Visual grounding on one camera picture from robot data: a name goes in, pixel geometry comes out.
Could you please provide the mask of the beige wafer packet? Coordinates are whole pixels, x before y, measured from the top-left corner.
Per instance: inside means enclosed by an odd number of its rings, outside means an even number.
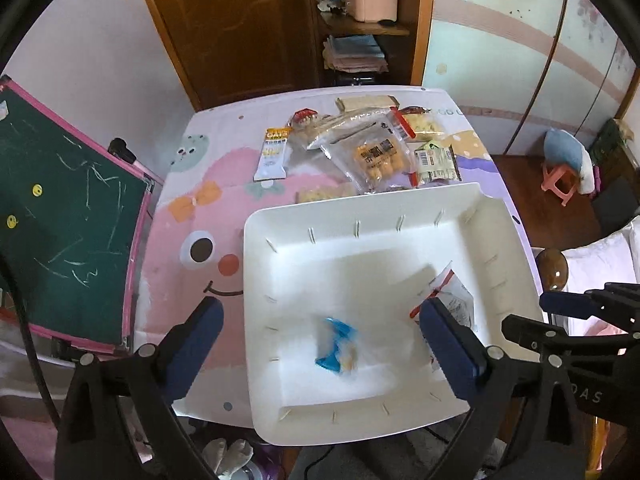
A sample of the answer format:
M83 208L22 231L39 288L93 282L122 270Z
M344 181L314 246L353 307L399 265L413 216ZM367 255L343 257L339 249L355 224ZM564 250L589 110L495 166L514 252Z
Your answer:
M363 108L390 108L399 105L394 96L384 96L384 94L363 94L362 96L349 94L348 96L339 96L335 103L341 113L362 110Z

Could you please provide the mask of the wooden shelf cabinet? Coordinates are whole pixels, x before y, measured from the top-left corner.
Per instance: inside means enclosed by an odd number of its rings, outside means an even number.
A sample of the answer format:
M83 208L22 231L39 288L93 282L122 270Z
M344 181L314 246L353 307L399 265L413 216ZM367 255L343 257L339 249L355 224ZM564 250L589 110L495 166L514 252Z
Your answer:
M344 72L329 61L329 39L371 35L386 66L358 67L374 81L422 84L434 0L310 0L312 38L317 50L319 84L347 84L356 79L355 67Z

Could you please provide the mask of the blue small snack packet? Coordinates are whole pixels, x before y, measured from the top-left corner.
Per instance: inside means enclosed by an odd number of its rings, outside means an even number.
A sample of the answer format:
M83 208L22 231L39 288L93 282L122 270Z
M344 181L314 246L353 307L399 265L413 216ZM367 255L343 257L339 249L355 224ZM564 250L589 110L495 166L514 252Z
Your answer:
M337 318L329 316L324 322L330 334L322 341L314 364L334 374L351 373L357 365L358 332Z

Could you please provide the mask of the brown wooden bedpost knob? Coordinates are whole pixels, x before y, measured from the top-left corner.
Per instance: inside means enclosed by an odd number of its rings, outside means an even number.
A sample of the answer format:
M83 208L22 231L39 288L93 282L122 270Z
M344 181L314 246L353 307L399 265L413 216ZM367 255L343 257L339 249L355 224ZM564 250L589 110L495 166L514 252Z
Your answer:
M535 256L536 266L540 276L542 289L562 290L568 279L568 263L559 249L544 248Z

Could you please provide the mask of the pale yellow snack bag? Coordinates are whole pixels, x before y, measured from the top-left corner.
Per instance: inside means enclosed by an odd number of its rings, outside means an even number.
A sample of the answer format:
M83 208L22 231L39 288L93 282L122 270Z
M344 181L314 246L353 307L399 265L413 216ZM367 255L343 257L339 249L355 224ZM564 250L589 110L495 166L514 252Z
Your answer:
M338 185L319 185L314 188L302 188L296 193L296 203L322 202L322 200L336 200L337 198L356 196L357 191L350 183Z

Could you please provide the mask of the orange oats bar packet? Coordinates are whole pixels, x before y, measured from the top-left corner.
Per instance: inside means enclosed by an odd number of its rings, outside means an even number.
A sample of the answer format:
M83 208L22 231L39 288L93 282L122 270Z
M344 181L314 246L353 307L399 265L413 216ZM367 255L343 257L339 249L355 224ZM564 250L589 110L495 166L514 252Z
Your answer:
M288 137L291 131L290 127L266 130L253 177L255 182L286 178L285 164L288 160Z

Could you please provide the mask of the yellow biscuit clear bag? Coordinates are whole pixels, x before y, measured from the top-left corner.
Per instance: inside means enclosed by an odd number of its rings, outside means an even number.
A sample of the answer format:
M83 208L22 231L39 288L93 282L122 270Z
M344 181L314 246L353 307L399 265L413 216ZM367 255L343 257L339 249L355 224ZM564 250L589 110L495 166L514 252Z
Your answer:
M359 194L381 193L403 183L418 185L416 156L408 140L414 137L396 119L378 119L320 150Z

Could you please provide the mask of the folded towels stack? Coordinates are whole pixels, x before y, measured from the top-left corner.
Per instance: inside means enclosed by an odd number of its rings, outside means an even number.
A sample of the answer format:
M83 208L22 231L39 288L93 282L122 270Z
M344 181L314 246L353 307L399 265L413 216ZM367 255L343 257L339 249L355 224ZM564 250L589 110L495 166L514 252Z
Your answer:
M384 52L372 35L329 38L323 43L322 58L328 70L356 73L385 73Z

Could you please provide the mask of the large yellow cake packet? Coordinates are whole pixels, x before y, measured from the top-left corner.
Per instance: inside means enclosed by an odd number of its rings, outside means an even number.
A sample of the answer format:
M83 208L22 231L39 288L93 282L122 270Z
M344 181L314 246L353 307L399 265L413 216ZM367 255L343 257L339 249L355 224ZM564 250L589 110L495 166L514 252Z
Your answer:
M318 150L359 131L370 122L386 117L391 108L363 108L338 115L319 114L318 119L305 128L292 129L288 140L306 151Z

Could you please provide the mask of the small red candy packet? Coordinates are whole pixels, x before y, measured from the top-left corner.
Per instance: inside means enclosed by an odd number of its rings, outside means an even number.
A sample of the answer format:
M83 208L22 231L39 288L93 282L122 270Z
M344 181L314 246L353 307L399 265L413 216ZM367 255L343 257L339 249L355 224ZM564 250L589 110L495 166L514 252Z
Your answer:
M311 108L305 107L301 110L296 110L292 115L288 125L293 129L305 128L306 125L311 124L318 119L318 112Z

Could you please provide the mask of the blue white plush pillow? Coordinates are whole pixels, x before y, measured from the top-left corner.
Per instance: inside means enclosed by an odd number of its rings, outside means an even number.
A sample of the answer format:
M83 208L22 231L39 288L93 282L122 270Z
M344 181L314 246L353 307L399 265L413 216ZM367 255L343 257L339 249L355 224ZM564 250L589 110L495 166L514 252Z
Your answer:
M552 166L569 166L578 175L578 193L589 195L596 189L592 161L586 148L569 132L549 129L544 136L544 159Z

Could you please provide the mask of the green white snack packet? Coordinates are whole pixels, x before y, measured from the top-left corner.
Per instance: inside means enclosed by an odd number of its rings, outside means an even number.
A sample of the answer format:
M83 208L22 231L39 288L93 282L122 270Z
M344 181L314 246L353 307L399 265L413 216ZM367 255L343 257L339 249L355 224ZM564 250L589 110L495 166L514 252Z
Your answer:
M430 141L416 148L413 153L416 156L416 175L420 185L462 181L451 145L442 146Z

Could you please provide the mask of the white bed pillow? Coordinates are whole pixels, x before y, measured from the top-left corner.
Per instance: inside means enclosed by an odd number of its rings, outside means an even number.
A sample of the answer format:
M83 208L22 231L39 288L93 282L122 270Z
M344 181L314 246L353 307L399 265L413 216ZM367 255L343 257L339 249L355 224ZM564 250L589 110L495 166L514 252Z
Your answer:
M564 292L582 294L605 283L639 283L639 217L587 246L564 250L568 275Z

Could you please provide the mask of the yellow puff snack bag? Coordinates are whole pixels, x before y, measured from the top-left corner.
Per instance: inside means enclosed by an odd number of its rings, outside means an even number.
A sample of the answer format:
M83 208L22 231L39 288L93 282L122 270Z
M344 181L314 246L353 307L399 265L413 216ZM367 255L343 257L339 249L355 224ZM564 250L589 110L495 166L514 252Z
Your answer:
M445 135L444 128L429 108L407 106L400 110L400 114L414 132L416 142L427 142Z

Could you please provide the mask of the white red snack packet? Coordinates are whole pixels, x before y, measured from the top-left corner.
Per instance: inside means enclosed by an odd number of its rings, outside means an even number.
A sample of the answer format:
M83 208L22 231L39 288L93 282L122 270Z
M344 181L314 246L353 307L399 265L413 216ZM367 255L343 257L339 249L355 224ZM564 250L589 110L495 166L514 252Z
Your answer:
M419 292L418 297L421 300L439 299L458 323L469 328L475 326L473 296L454 272L452 262Z

